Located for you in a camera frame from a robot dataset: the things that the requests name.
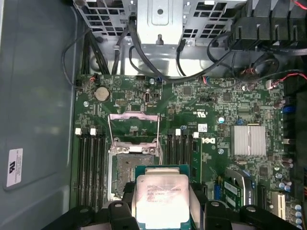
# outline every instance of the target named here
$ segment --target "circuit chip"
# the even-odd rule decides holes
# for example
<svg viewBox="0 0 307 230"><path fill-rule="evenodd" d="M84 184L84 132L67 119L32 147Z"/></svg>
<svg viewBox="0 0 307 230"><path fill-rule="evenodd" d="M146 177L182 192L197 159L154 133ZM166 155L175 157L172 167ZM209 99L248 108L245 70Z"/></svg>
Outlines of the circuit chip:
<svg viewBox="0 0 307 230"><path fill-rule="evenodd" d="M231 93L230 92L224 92L223 93L223 101L224 102L230 102L231 101Z"/></svg>
<svg viewBox="0 0 307 230"><path fill-rule="evenodd" d="M185 95L185 96L192 95L192 88L191 87L183 87L183 95Z"/></svg>
<svg viewBox="0 0 307 230"><path fill-rule="evenodd" d="M259 175L260 176L268 176L268 168L267 167L260 167L259 168Z"/></svg>

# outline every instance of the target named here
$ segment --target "blue connector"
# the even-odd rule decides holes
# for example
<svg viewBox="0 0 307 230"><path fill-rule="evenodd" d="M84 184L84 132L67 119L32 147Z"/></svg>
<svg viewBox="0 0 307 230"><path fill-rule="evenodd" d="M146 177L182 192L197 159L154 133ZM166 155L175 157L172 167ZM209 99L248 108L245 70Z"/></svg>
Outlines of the blue connector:
<svg viewBox="0 0 307 230"><path fill-rule="evenodd" d="M221 187L218 184L215 184L214 185L214 199L215 200L219 200L221 198L220 190L221 190Z"/></svg>
<svg viewBox="0 0 307 230"><path fill-rule="evenodd" d="M290 114L295 112L295 107L294 106L286 106L283 108L283 113L284 114Z"/></svg>

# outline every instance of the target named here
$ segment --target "capacitor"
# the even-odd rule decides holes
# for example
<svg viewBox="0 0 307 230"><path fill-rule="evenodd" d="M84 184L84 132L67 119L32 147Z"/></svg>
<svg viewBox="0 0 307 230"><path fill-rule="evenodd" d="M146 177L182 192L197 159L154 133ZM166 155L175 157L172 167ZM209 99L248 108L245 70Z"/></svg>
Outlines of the capacitor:
<svg viewBox="0 0 307 230"><path fill-rule="evenodd" d="M281 173L277 173L277 174L275 175L275 177L276 177L277 179L282 179L283 175L282 175Z"/></svg>
<svg viewBox="0 0 307 230"><path fill-rule="evenodd" d="M292 210L291 211L291 215L297 217L297 218L301 218L302 217L302 213L296 210Z"/></svg>
<svg viewBox="0 0 307 230"><path fill-rule="evenodd" d="M283 167L285 167L287 169L291 169L291 168L293 168L293 164L289 164L289 163L283 162Z"/></svg>
<svg viewBox="0 0 307 230"><path fill-rule="evenodd" d="M300 205L298 205L296 203L291 203L290 207L295 209L296 211L301 211L302 210L302 206L300 206Z"/></svg>
<svg viewBox="0 0 307 230"><path fill-rule="evenodd" d="M283 160L283 162L286 162L286 163L289 163L289 164L293 163L293 159L288 158L288 157L283 157L282 160Z"/></svg>
<svg viewBox="0 0 307 230"><path fill-rule="evenodd" d="M285 184L285 185L288 185L288 186L291 186L292 185L292 181L289 181L287 179L282 179L282 182Z"/></svg>
<svg viewBox="0 0 307 230"><path fill-rule="evenodd" d="M302 224L302 220L296 217L291 217L291 221L295 224Z"/></svg>
<svg viewBox="0 0 307 230"><path fill-rule="evenodd" d="M285 185L283 188L286 192L290 192L291 191L291 187L288 185Z"/></svg>
<svg viewBox="0 0 307 230"><path fill-rule="evenodd" d="M276 181L275 183L276 187L280 188L280 189L284 189L285 185L283 182L280 181Z"/></svg>
<svg viewBox="0 0 307 230"><path fill-rule="evenodd" d="M223 124L224 122L225 122L225 118L223 118L222 116L217 119L218 124Z"/></svg>

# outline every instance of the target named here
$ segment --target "aluminum heatsink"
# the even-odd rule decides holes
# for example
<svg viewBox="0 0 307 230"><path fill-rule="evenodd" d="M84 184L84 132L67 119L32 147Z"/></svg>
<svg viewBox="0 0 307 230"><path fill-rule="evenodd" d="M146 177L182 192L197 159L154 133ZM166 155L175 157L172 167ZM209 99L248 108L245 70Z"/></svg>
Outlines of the aluminum heatsink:
<svg viewBox="0 0 307 230"><path fill-rule="evenodd" d="M266 156L264 126L232 126L231 152L234 156Z"/></svg>

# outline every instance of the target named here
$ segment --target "white label sticker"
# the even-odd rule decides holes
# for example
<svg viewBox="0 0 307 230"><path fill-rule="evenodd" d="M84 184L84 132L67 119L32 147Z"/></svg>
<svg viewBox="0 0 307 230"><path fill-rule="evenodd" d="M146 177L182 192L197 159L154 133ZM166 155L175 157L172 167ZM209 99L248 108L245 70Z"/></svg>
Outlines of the white label sticker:
<svg viewBox="0 0 307 230"><path fill-rule="evenodd" d="M226 196L226 201L231 204L233 207L236 207L236 203L233 199L231 199L230 197Z"/></svg>
<svg viewBox="0 0 307 230"><path fill-rule="evenodd" d="M21 182L22 166L23 149L11 149L9 152L7 187Z"/></svg>
<svg viewBox="0 0 307 230"><path fill-rule="evenodd" d="M236 187L232 186L231 184L225 182L224 183L224 187L225 189L229 190L230 192L232 192L235 195L238 195L238 190Z"/></svg>
<svg viewBox="0 0 307 230"><path fill-rule="evenodd" d="M200 133L208 132L208 125L207 124L198 124L198 132L200 132Z"/></svg>

